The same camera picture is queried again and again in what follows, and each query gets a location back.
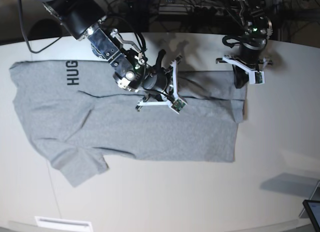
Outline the white label strip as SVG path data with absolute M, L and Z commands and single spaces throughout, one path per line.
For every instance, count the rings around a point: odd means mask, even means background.
M 87 232 L 92 231 L 93 226 L 90 221 L 68 220 L 43 216 L 35 216 L 35 221 L 38 227 L 53 229 L 53 230 L 66 230 L 71 232 Z

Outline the grey T-shirt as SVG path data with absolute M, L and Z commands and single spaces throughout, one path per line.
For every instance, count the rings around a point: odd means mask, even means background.
M 77 187 L 108 170 L 104 156 L 148 161 L 233 162 L 246 89 L 232 71 L 179 73 L 187 105 L 135 109 L 142 93 L 119 88 L 105 62 L 18 62 L 16 114 L 31 146 Z

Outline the black tablet screen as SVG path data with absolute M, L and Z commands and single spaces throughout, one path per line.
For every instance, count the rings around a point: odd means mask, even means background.
M 316 232 L 320 232 L 320 202 L 317 200 L 304 200 L 303 206 Z

